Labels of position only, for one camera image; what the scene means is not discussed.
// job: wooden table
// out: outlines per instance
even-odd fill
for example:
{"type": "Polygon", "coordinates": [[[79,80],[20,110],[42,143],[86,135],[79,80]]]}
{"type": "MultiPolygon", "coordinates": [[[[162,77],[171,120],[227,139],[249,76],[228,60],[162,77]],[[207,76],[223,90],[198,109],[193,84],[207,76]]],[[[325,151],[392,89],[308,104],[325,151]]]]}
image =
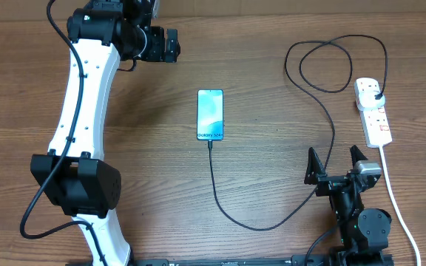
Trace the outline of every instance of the wooden table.
{"type": "MultiPolygon", "coordinates": [[[[305,253],[335,224],[328,199],[313,197],[274,231],[253,232],[217,209],[208,151],[198,142],[197,90],[225,92],[225,140],[215,143],[218,196],[235,219],[257,227],[279,222],[313,187],[303,185],[308,147],[322,160],[331,129],[321,108],[286,80],[283,60],[296,41],[328,40],[360,33],[384,41],[389,52],[388,119],[394,141],[385,152],[401,212],[426,265],[426,13],[175,18],[155,22],[177,28],[177,64],[139,63],[112,85],[104,132],[106,161],[123,178],[119,221],[139,259],[284,257],[305,253]]],[[[382,81],[384,58],[371,40],[339,41],[354,59],[354,77],[382,81]]],[[[313,45],[291,53],[297,61],[313,45]]],[[[0,23],[0,265],[63,265],[91,257],[78,228],[26,240],[21,216],[38,189],[29,171],[32,154],[46,152],[57,125],[68,75],[68,49],[47,22],[0,23]]],[[[348,75],[342,51],[325,47],[305,63],[318,86],[338,89],[348,75]]],[[[365,148],[352,86],[337,95],[311,89],[328,107],[337,137],[329,174],[351,168],[349,147],[365,148]]],[[[367,208],[394,218],[389,236],[397,265],[413,265],[384,180],[366,191],[367,208]]],[[[69,221],[43,196],[27,224],[30,233],[69,221]]],[[[339,244],[321,243],[315,253],[339,244]]]]}

